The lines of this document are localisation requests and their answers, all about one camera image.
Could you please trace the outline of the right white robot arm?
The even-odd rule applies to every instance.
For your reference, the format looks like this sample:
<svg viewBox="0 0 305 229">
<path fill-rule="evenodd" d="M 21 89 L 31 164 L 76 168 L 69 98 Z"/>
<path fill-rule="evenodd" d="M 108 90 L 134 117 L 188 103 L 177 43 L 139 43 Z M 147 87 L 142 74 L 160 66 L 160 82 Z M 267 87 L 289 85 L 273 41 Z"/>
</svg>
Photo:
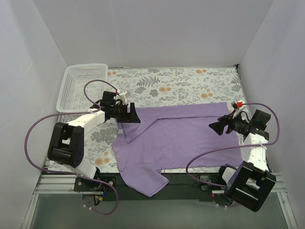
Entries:
<svg viewBox="0 0 305 229">
<path fill-rule="evenodd" d="M 269 134 L 265 131 L 271 116 L 256 110 L 251 120 L 242 119 L 241 114 L 228 114 L 209 124 L 218 135 L 235 131 L 244 137 L 247 145 L 244 161 L 238 168 L 229 164 L 221 166 L 216 185 L 224 190 L 224 196 L 257 212 L 276 183 L 276 177 L 269 172 L 265 144 Z"/>
</svg>

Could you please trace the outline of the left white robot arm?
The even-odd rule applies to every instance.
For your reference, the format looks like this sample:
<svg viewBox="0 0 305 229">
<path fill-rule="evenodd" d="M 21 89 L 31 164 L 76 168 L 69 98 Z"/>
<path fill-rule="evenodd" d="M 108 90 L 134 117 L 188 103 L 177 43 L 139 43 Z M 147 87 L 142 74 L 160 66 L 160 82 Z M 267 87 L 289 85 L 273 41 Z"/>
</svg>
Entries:
<svg viewBox="0 0 305 229">
<path fill-rule="evenodd" d="M 101 187 L 98 169 L 84 158 L 85 136 L 98 125 L 110 119 L 118 123 L 140 123 L 134 103 L 126 103 L 125 95 L 103 92 L 88 112 L 67 123 L 58 122 L 53 129 L 48 159 L 64 165 L 73 173 L 86 177 L 85 185 L 96 191 Z"/>
</svg>

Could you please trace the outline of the white plastic basket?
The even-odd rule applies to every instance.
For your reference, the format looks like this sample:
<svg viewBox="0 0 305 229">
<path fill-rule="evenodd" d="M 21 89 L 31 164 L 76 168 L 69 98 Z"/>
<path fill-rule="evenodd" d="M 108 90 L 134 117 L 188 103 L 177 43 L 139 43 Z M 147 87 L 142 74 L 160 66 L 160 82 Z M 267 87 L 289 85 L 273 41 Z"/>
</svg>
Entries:
<svg viewBox="0 0 305 229">
<path fill-rule="evenodd" d="M 56 110 L 60 113 L 86 112 L 92 105 L 84 95 L 84 86 L 91 80 L 108 81 L 108 66 L 103 63 L 77 64 L 66 68 Z"/>
</svg>

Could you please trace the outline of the purple t shirt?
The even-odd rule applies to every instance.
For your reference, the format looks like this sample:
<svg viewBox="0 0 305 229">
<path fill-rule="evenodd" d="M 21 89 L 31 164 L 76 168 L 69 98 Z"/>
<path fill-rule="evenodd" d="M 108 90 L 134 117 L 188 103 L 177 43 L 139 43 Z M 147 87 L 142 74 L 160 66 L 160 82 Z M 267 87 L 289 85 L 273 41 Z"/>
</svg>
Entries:
<svg viewBox="0 0 305 229">
<path fill-rule="evenodd" d="M 119 123 L 112 144 L 125 184 L 151 197 L 168 184 L 164 169 L 238 166 L 236 134 L 218 135 L 209 127 L 228 113 L 227 104 L 137 108 L 140 123 Z"/>
</svg>

